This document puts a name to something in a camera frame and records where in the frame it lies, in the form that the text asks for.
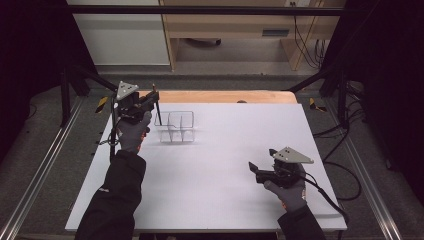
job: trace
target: silver floor rail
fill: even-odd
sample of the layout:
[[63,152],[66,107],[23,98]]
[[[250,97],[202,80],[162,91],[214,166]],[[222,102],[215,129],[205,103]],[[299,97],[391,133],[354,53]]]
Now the silver floor rail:
[[13,240],[19,232],[22,223],[25,220],[29,210],[31,209],[32,204],[34,203],[43,183],[49,174],[51,167],[53,166],[57,155],[62,148],[64,141],[66,140],[70,129],[75,123],[75,119],[77,118],[81,106],[84,102],[83,97],[77,97],[75,103],[71,110],[71,117],[68,120],[68,123],[59,129],[52,145],[50,146],[47,154],[45,155],[43,161],[41,162],[37,172],[31,180],[28,188],[26,189],[24,195],[19,201],[17,207],[12,213],[11,217],[7,221],[6,225],[3,226],[0,233],[0,240]]
[[[331,116],[333,117],[336,123],[339,123],[336,115],[336,107],[332,101],[324,100],[326,106],[328,107]],[[377,218],[378,224],[381,227],[381,230],[388,240],[400,240],[402,236],[394,222],[386,204],[384,203],[383,198],[380,195],[374,181],[371,179],[368,171],[366,170],[361,157],[356,151],[355,145],[352,142],[352,139],[347,136],[345,139],[345,148],[349,156],[351,164],[358,176],[359,181],[361,182],[365,196],[370,203],[374,215]]]

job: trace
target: wooden cabinet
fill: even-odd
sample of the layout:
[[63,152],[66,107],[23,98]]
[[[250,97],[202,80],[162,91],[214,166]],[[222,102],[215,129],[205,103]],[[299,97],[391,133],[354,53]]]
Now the wooden cabinet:
[[[288,0],[160,0],[167,6],[250,6],[284,7]],[[310,0],[307,7],[342,7],[345,0]],[[297,70],[302,53],[295,43],[293,16],[240,16],[240,15],[163,15],[164,28],[170,54],[171,67],[175,68],[180,38],[280,38],[292,70]],[[297,41],[300,36],[309,39],[329,40],[338,17],[296,17]]]

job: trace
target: black curtain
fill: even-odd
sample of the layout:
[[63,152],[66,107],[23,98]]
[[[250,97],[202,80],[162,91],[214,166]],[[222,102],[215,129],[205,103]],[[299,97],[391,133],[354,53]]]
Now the black curtain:
[[60,73],[68,66],[97,73],[73,15],[44,8],[66,4],[0,2],[0,163],[27,119],[34,95],[60,85]]
[[[338,56],[349,23],[337,26],[324,67],[343,59],[348,80],[364,84],[367,117],[387,159],[424,204],[424,1],[381,0],[347,54]],[[337,83],[330,75],[321,91],[329,94]]]

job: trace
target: person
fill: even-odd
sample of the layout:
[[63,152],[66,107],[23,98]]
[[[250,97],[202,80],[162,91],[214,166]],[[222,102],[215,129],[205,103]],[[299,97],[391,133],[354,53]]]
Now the person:
[[[121,150],[111,160],[103,185],[94,193],[76,232],[76,240],[132,239],[133,214],[141,202],[141,184],[146,171],[146,161],[137,154],[151,117],[150,112],[145,112],[143,120],[135,125],[119,121]],[[266,181],[264,187],[283,202],[286,213],[278,219],[278,223],[287,240],[325,239],[302,197],[304,180],[299,180],[289,189],[280,188],[270,181]]]

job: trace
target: black horizontal bar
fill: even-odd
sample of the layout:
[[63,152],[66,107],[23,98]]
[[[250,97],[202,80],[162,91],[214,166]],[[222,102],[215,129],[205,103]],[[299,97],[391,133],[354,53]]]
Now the black horizontal bar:
[[65,10],[75,14],[346,16],[366,13],[365,10],[359,9],[304,7],[69,5],[44,8]]

